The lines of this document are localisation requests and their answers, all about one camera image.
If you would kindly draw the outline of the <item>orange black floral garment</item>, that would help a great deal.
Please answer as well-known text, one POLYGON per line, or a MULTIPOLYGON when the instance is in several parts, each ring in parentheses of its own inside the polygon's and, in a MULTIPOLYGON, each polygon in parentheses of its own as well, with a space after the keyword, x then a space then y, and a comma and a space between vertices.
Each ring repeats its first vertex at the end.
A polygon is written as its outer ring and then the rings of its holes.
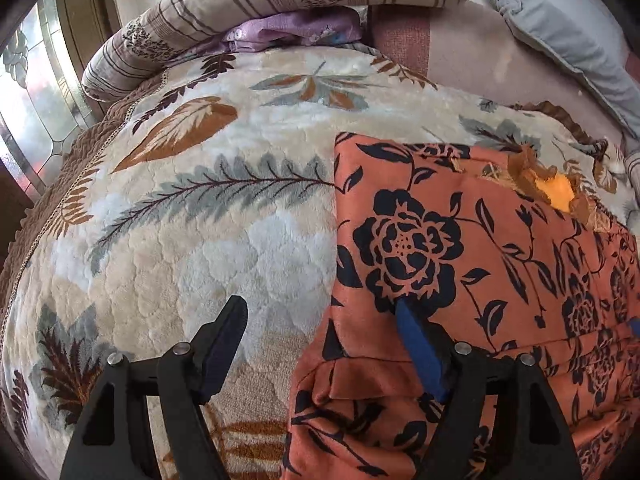
POLYGON ((509 188, 486 148, 343 132, 334 155, 336 279, 292 378, 283 477, 414 475, 442 404, 400 342, 402 299, 456 341, 531 353, 600 478, 639 417, 636 238, 509 188))

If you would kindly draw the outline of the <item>leaf pattern plush blanket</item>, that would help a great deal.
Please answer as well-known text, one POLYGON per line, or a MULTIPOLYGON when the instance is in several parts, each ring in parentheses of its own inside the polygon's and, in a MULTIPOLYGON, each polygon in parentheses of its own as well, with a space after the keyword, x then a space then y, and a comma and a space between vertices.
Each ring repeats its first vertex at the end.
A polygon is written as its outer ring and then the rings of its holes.
POLYGON ((110 354, 160 356, 239 295, 246 332, 204 418, 232 478, 286 479, 292 378, 336 279, 343 132, 506 154, 509 188, 590 226, 615 220, 638 245, 616 146, 545 110, 337 48, 178 64, 75 143, 2 273, 6 422, 44 478, 61 474, 110 354))

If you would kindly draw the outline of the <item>stained glass window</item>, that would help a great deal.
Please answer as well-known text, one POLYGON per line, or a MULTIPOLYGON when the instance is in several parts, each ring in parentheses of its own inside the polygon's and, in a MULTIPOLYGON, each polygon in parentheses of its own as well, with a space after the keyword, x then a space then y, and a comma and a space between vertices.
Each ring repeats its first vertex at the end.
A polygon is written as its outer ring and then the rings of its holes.
POLYGON ((56 0, 38 0, 1 50, 1 161, 35 202, 96 123, 62 33, 56 0))

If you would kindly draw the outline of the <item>pink bed sheet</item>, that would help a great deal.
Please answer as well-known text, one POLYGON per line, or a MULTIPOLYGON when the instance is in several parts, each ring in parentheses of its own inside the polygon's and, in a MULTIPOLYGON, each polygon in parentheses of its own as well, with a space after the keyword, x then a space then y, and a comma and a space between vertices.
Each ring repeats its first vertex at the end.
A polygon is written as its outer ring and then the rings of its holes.
POLYGON ((545 110, 571 133, 628 148, 630 134, 568 70, 516 39, 502 16, 476 3, 454 9, 374 6, 373 47, 435 84, 500 105, 545 110))

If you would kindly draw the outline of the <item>grey pillow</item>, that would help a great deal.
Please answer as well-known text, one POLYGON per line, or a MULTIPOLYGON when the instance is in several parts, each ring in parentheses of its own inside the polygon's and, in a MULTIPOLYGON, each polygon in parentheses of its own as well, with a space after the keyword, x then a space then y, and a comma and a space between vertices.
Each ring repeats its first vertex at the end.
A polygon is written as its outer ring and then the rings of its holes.
POLYGON ((548 0, 488 0, 513 36, 579 80, 639 140, 639 86, 625 67, 548 0))

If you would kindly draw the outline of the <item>purple cloth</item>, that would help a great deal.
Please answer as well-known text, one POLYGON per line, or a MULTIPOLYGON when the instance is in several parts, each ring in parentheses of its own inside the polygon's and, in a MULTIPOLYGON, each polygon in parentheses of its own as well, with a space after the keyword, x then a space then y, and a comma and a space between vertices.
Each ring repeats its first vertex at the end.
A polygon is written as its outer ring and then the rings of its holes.
POLYGON ((186 54, 260 52, 270 48, 339 46, 363 35, 359 13, 330 6, 253 18, 202 41, 186 54))

